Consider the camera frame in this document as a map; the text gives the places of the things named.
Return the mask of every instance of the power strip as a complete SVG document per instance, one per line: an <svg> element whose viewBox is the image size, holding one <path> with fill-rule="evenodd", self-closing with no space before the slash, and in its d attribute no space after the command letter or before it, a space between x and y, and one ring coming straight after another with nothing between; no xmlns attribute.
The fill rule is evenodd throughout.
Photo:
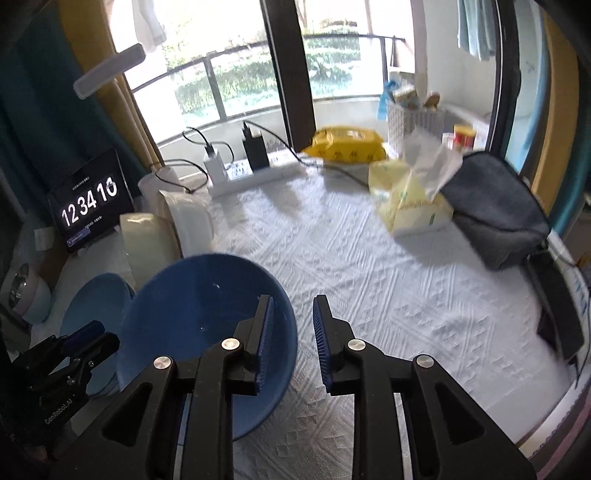
<svg viewBox="0 0 591 480"><path fill-rule="evenodd" d="M291 154L285 152L286 155L284 155L283 153L278 152L278 155L270 155L269 167L254 172L251 170L248 160L238 160L228 168L228 179L215 185L210 181L207 184L207 191L212 198L216 198L306 173L306 169Z"/></svg>

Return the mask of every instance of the teal curtain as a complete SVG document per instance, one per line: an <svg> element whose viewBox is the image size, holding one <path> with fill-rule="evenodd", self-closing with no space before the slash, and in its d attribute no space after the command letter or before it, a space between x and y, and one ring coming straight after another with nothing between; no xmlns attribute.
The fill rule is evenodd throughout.
<svg viewBox="0 0 591 480"><path fill-rule="evenodd" d="M0 168L23 208L47 222L47 193L111 147L132 196L147 173L99 102L76 96L80 76L55 3L0 59Z"/></svg>

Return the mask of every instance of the blue bowl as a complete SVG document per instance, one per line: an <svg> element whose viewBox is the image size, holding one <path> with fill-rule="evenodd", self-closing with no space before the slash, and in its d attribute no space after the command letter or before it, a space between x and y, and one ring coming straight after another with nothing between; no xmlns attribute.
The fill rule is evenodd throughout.
<svg viewBox="0 0 591 480"><path fill-rule="evenodd" d="M133 292L119 275L105 273L86 283L76 294L61 323L61 335L71 335L84 325L98 320L107 332L119 335L119 329L131 304ZM117 354L98 365L86 387L91 397L100 397L117 389L115 375ZM56 370L67 366L64 360Z"/></svg>
<svg viewBox="0 0 591 480"><path fill-rule="evenodd" d="M267 379L256 397L233 398L233 438L265 420L283 397L297 353L296 317L279 282L256 263L228 254L186 258L166 268L135 296L121 327L117 376L125 388L156 357L201 355L232 336L256 312L259 297L274 299Z"/></svg>

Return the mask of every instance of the yellow package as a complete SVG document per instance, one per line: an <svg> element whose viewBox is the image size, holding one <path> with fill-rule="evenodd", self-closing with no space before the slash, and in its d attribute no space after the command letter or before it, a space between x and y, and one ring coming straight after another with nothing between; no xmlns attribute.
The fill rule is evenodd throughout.
<svg viewBox="0 0 591 480"><path fill-rule="evenodd" d="M371 163L387 158L383 142L377 132L366 128L327 127L318 130L311 147L303 151L338 163Z"/></svg>
<svg viewBox="0 0 591 480"><path fill-rule="evenodd" d="M438 228L452 219L453 209L443 195L427 200L425 190L401 160L371 164L368 181L378 215L394 236Z"/></svg>

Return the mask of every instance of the white bowl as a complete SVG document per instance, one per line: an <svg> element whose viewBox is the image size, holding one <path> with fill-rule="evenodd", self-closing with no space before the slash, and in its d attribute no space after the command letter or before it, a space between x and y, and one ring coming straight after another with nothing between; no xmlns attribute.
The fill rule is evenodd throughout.
<svg viewBox="0 0 591 480"><path fill-rule="evenodd" d="M173 224L152 213L126 213L119 218L129 266L139 290L156 273L181 258Z"/></svg>
<svg viewBox="0 0 591 480"><path fill-rule="evenodd" d="M157 213L174 223L184 258L212 250L212 217L193 195L160 190Z"/></svg>

